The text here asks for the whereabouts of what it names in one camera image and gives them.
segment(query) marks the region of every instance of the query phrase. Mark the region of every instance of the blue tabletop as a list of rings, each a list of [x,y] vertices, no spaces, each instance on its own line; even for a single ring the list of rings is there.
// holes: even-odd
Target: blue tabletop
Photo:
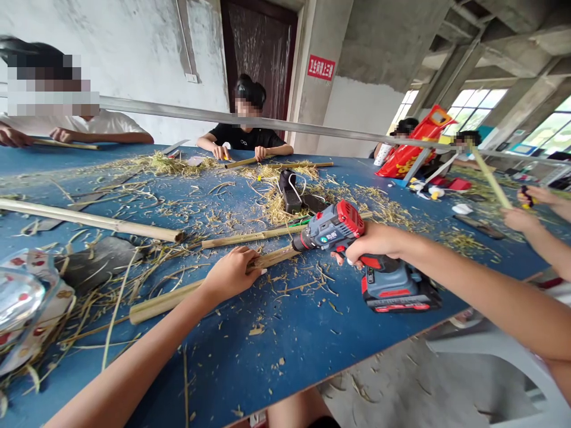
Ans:
[[[120,169],[94,168],[105,162],[117,159],[134,158],[164,146],[107,146],[98,152],[65,149],[56,147],[33,147],[26,150],[0,150],[0,194],[25,194],[26,200],[41,204],[66,207],[69,201],[57,187],[48,180],[54,178],[69,193],[92,191],[97,185],[112,180],[112,176],[124,172]],[[194,147],[182,147],[186,156],[204,154]],[[232,152],[233,158],[251,157],[251,152]],[[326,156],[294,155],[289,160],[309,159],[314,162],[333,160],[335,166],[321,171],[322,177],[329,174],[333,180],[327,187],[338,182],[346,182],[351,188],[356,185],[373,186],[387,193],[390,200],[397,202],[410,212],[418,224],[417,230],[435,240],[442,238],[443,232],[457,228],[469,232],[462,224],[451,218],[451,205],[456,198],[447,198],[442,202],[420,199],[405,189],[391,185],[391,180],[374,175],[377,170],[370,159],[329,158]],[[149,191],[165,202],[189,200],[193,185],[201,189],[199,199],[202,209],[188,219],[175,214],[165,216],[159,213],[159,207],[151,210],[139,209],[140,202],[123,210],[120,218],[132,222],[155,224],[170,229],[188,228],[204,221],[205,213],[211,211],[221,217],[220,226],[204,221],[201,232],[211,237],[226,236],[239,232],[263,230],[258,221],[261,216],[258,195],[248,186],[264,188],[263,183],[248,180],[236,171],[228,170],[223,174],[206,172],[198,178],[184,179],[172,177],[153,177],[139,174],[131,181],[154,179],[149,183]],[[207,195],[208,190],[221,182],[235,182],[221,196]],[[376,201],[359,197],[370,209],[376,208]],[[128,197],[109,202],[96,203],[84,211],[111,216],[126,203]],[[226,213],[232,213],[238,224],[230,229],[224,224]],[[570,229],[548,212],[544,213],[550,222],[548,228],[564,240],[569,241]],[[33,218],[23,218],[9,213],[0,218],[2,245],[0,256],[5,257],[21,248],[40,247],[54,242],[64,246],[78,229],[76,224],[63,223],[56,229],[41,232],[31,237],[18,235],[22,228]],[[96,231],[89,228],[92,240]],[[476,251],[471,256],[506,275],[525,279],[547,267],[530,247],[511,238],[494,241],[484,235],[474,237],[491,251]],[[289,237],[251,243],[253,248],[263,244],[262,252],[276,250],[288,244]],[[81,240],[74,243],[75,251],[84,246]],[[141,290],[141,299],[148,298],[149,291],[165,275],[188,265],[215,263],[227,253],[230,247],[215,248],[197,252],[196,255],[179,257],[164,263],[147,280]],[[328,270],[327,275],[335,281],[328,281],[329,291],[325,289],[303,291],[296,290],[283,296],[278,290],[298,287],[313,281],[316,275],[315,265],[319,263]],[[189,284],[203,278],[210,266],[201,266],[185,273],[182,284]],[[147,269],[143,265],[138,272]],[[270,284],[267,278],[275,279]],[[161,285],[163,292],[170,291],[178,282],[180,275]],[[128,426],[164,427],[184,426],[184,380],[183,356],[186,346],[188,356],[189,408],[190,414],[196,412],[193,424],[196,426],[225,426],[239,417],[233,410],[248,415],[267,407],[310,385],[319,383],[337,372],[357,362],[393,346],[450,316],[464,310],[468,305],[447,291],[442,291],[443,307],[438,311],[421,314],[375,314],[365,306],[360,293],[360,274],[350,266],[339,267],[322,251],[313,251],[296,260],[283,262],[271,267],[268,276],[240,296],[224,303],[218,311],[206,316],[200,325],[187,337],[185,343],[165,366],[155,383],[151,386]],[[128,305],[120,308],[118,317],[128,314]],[[97,318],[96,311],[92,317]],[[111,311],[90,321],[82,331],[88,331],[105,325],[111,318]],[[111,343],[126,342],[138,333],[145,333],[162,316],[149,320],[139,326],[128,322],[117,325],[113,330]],[[77,320],[69,322],[71,326]],[[250,330],[263,325],[264,333],[250,336]],[[75,333],[75,328],[64,330],[63,335]],[[97,333],[81,339],[75,346],[85,347],[101,345],[105,342],[106,332]],[[113,358],[124,345],[109,349],[109,358]],[[43,364],[39,367],[42,376],[50,362],[58,359],[61,351],[52,346],[47,352]],[[92,380],[101,370],[103,349],[73,348],[60,362],[59,366],[42,383],[39,395],[34,392],[22,396],[33,386],[31,379],[21,377],[12,382],[7,394],[10,408],[7,416],[0,420],[0,426],[37,427],[45,423],[59,408],[71,399],[81,388]]]

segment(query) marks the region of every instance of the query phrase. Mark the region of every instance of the door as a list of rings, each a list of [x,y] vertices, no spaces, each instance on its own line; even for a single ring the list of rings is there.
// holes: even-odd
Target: door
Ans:
[[[266,89],[262,116],[286,120],[297,14],[263,0],[221,0],[221,12],[230,111],[238,76],[246,73]]]

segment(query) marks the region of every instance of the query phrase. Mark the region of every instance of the red cordless drill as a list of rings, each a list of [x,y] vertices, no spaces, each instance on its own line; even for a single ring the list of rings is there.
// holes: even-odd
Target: red cordless drill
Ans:
[[[330,205],[317,213],[291,246],[299,252],[321,248],[345,257],[345,250],[365,233],[365,223],[349,202]],[[375,312],[420,312],[438,309],[442,299],[430,280],[400,259],[363,254],[366,266],[361,280],[363,298]]]

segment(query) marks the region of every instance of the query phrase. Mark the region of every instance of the floor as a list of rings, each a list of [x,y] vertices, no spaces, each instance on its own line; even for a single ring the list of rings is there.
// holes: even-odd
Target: floor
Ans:
[[[449,323],[440,327],[451,328]],[[421,336],[319,388],[344,428],[485,428],[489,417],[499,421],[535,412],[525,382],[520,371],[499,358],[436,355]]]

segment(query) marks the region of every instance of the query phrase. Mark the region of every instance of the plastic chair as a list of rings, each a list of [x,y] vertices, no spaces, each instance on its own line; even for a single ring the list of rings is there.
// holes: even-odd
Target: plastic chair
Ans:
[[[565,283],[546,291],[571,306],[571,284]],[[466,330],[442,335],[426,342],[435,353],[494,355],[517,367],[537,386],[527,391],[539,410],[531,416],[490,424],[493,428],[569,428],[571,408],[551,377],[545,363],[505,334],[487,319]]]

